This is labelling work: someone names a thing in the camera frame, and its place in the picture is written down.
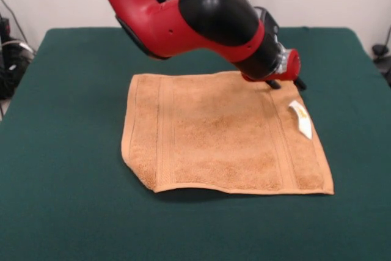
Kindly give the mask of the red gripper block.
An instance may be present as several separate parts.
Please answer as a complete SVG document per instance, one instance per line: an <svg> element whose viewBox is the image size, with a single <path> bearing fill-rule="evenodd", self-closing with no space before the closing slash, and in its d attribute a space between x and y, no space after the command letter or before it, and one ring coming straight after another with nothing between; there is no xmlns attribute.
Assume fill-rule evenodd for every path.
<svg viewBox="0 0 391 261"><path fill-rule="evenodd" d="M301 69L298 51L296 49L284 49L279 55L278 61L276 69L268 76L270 81L267 81L267 85L272 89L280 89L281 85L275 79L293 81L298 90L306 90L306 83L298 77Z"/></svg>

